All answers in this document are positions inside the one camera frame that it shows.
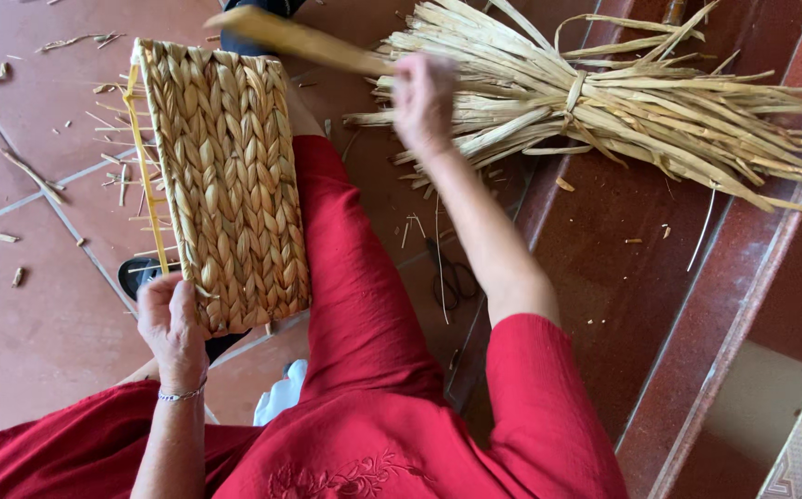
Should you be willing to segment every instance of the black sandal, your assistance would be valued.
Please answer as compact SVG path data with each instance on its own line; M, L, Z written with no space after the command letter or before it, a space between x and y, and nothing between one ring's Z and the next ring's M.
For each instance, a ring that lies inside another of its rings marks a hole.
M302 4L305 4L305 0L229 0L225 5L225 10L229 11L237 6L253 6L282 18L290 18L296 14ZM236 52L250 57L277 55L273 51L266 51L249 39L235 35L225 29L222 30L220 38L223 51Z
M130 272L133 269L140 268L145 270L140 272ZM160 271L160 263L157 259L139 256L136 258L130 258L120 265L120 268L118 269L118 283L120 284L120 289L123 289L124 293L127 293L127 296L131 300L137 301L139 289L142 287L142 285L160 277L161 274L162 272ZM207 357L210 359L210 365L213 365L213 362L220 355L225 353L225 351L231 348L232 345L240 341L241 338L250 334L250 331L252 331L252 329L242 334L225 335L207 340L204 345L207 348Z

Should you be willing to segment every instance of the braided straw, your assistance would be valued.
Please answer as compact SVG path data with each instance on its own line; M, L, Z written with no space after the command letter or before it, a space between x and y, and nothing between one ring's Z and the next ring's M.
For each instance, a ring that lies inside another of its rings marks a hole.
M279 62L137 39L183 275L214 336L308 308Z

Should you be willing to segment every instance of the scissors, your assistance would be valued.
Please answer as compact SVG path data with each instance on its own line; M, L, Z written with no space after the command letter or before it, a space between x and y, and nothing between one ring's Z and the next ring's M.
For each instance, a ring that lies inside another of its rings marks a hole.
M426 238L426 248L429 249L429 255L432 257L432 262L435 263L435 269L439 268L443 271L443 278L441 274L435 274L432 279L432 294L435 296L435 301L438 304L444 304L446 310L453 310L459 306L459 301L463 298L474 298L478 294L478 280L474 278L472 269L468 266L451 262L447 256L438 250L438 243L434 239ZM441 296L441 282L446 289L444 296Z

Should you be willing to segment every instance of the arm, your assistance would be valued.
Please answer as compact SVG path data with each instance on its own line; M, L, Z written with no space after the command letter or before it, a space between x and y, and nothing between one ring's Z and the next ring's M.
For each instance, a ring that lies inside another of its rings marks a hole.
M435 183L487 293L487 380L496 427L485 462L537 497L625 497L613 448L558 324L554 290L512 222L451 141L455 74L414 54L397 63L395 128Z
M487 294L490 323L536 313L559 323L554 289L514 224L451 140L456 73L445 60L417 54L397 64L395 128L435 183Z
M158 362L160 391L166 395L193 392L207 379L194 293L181 273L141 289L139 332ZM175 402L158 400L131 496L199 498L204 496L204 481L203 392Z

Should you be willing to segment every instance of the silver bracelet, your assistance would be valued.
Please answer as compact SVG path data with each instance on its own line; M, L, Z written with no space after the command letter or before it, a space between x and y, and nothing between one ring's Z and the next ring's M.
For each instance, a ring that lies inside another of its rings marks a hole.
M197 395L200 395L204 392L204 385L207 384L207 379L204 378L204 382L200 384L200 388L196 389L195 391L189 391L188 393L182 393L181 395L167 395L158 389L158 400L159 401L166 401L166 402L176 402L176 401L186 401L188 399L193 399Z

